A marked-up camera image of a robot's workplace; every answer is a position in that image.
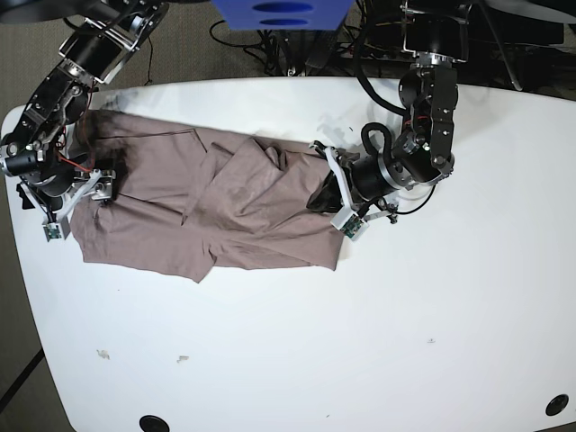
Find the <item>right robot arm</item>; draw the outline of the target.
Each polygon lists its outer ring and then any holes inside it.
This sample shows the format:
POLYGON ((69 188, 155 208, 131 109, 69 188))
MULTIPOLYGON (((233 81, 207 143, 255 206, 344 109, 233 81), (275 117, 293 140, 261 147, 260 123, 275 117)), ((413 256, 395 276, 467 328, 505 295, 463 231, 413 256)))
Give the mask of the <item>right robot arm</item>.
POLYGON ((37 208, 53 227, 74 206, 67 198, 76 181, 79 198, 101 178, 87 149, 65 156, 66 130, 88 111, 98 84, 110 83, 156 29, 169 8, 166 1, 3 1, 6 24, 40 23, 78 15, 72 35, 60 46, 60 62, 39 84, 13 131, 1 143, 1 169, 18 177, 25 208, 37 208))

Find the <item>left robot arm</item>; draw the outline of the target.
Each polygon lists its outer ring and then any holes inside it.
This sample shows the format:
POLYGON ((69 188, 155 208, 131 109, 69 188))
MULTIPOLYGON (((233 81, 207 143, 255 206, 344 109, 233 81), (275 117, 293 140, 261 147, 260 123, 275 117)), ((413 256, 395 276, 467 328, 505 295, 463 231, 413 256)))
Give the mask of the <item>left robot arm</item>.
POLYGON ((572 1, 403 1, 396 12, 368 15, 355 42, 355 77, 373 102, 401 117, 400 135, 392 136, 379 122, 367 123, 361 130, 364 157, 314 142, 330 172, 308 200, 308 210, 333 215, 333 225, 352 234, 366 226, 365 216, 372 207, 391 222, 397 220, 402 212, 388 203, 387 196, 415 185, 434 189, 453 173, 455 64, 468 59, 469 15, 474 7, 480 9, 499 50, 505 44, 492 10, 549 23, 575 22, 572 1), (400 25, 401 49, 414 58, 399 82, 398 105, 375 91, 362 66, 369 34, 385 24, 400 25))

